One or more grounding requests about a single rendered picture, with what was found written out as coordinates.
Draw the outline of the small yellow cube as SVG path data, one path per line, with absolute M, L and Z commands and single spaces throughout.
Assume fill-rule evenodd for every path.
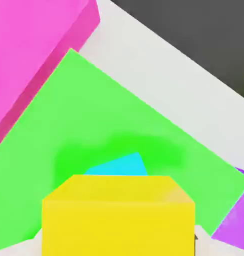
M 194 256 L 194 224 L 168 176 L 74 175 L 43 199 L 42 256 Z

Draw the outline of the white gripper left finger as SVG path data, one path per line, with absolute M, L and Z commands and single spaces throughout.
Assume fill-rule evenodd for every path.
M 42 256 L 42 229 L 33 239 L 1 249 L 0 256 Z

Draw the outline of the large green box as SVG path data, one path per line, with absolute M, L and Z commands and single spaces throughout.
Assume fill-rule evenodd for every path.
M 244 174 L 69 50 L 0 144 L 0 250 L 36 234 L 71 175 L 131 153 L 188 193 L 209 234 L 244 192 Z

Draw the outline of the small cyan cube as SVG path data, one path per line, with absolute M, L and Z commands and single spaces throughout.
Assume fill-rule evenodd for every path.
M 86 175 L 145 176 L 143 160 L 138 152 L 89 168 Z

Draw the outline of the large pink box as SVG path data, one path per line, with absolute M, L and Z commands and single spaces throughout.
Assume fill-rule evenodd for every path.
M 0 143 L 69 49 L 100 22 L 97 0 L 0 0 Z

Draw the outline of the large purple box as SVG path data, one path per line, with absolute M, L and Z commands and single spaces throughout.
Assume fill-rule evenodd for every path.
M 214 168 L 207 208 L 208 234 L 244 249 L 244 174 L 229 165 Z

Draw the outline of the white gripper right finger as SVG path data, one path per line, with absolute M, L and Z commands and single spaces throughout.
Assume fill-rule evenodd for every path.
M 194 226 L 195 256 L 244 256 L 244 250 L 212 239 L 200 226 Z

